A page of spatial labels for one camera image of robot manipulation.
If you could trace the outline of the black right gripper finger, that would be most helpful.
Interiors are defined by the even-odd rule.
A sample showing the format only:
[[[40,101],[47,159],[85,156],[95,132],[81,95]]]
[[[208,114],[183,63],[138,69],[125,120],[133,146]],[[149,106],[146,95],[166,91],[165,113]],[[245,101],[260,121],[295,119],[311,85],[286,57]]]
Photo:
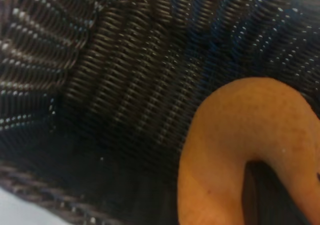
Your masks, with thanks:
[[[245,165],[243,180],[245,225],[310,225],[275,171],[262,161]]]

